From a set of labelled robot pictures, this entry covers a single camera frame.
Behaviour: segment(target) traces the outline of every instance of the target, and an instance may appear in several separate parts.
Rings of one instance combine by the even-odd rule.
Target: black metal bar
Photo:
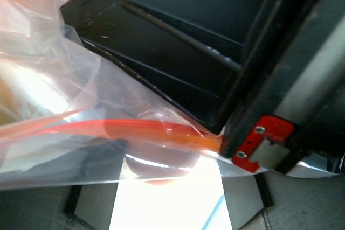
[[[153,25],[164,30],[165,32],[175,36],[177,39],[180,39],[184,41],[185,43],[189,44],[190,46],[194,47],[195,49],[207,54],[208,56],[211,56],[212,58],[216,59],[223,65],[230,68],[231,70],[236,71],[236,72],[239,72],[241,70],[242,68],[241,65],[234,62],[231,58],[223,56],[217,50],[214,50],[212,47],[206,46],[200,41],[188,36],[187,34],[161,21],[160,19],[154,17],[153,15],[145,12],[144,10],[136,6],[135,3],[124,0],[124,1],[121,1],[121,6],[126,11],[131,12],[136,16],[139,16],[140,18],[152,23]]]

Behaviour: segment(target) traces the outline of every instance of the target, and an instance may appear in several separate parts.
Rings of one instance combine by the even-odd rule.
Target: red metal plate
[[[257,126],[262,126],[266,129],[265,133],[260,135],[255,133],[254,129]],[[240,146],[237,152],[244,152],[247,154],[246,158],[240,158],[234,155],[232,162],[249,171],[256,172],[259,169],[257,162],[250,162],[249,157],[254,153],[255,149],[267,136],[273,141],[284,141],[294,130],[294,125],[288,121],[284,121],[273,115],[263,116],[259,119],[254,128],[250,131],[244,143]]]

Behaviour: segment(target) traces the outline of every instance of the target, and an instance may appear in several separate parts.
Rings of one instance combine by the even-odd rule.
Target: white tile floor
[[[205,158],[187,176],[165,185],[120,182],[110,229],[229,230],[223,194],[218,164]]]

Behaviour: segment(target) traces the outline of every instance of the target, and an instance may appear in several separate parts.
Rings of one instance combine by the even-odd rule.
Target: plastic wrap
[[[0,189],[172,179],[220,165],[203,130],[63,23],[66,0],[0,0]]]

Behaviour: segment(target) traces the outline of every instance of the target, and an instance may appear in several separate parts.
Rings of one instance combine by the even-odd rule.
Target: bolt head
[[[254,132],[258,135],[263,135],[266,132],[266,129],[263,126],[257,126],[255,127]]]
[[[247,154],[245,152],[242,152],[242,151],[237,152],[236,156],[238,158],[246,158],[246,157],[248,157]]]

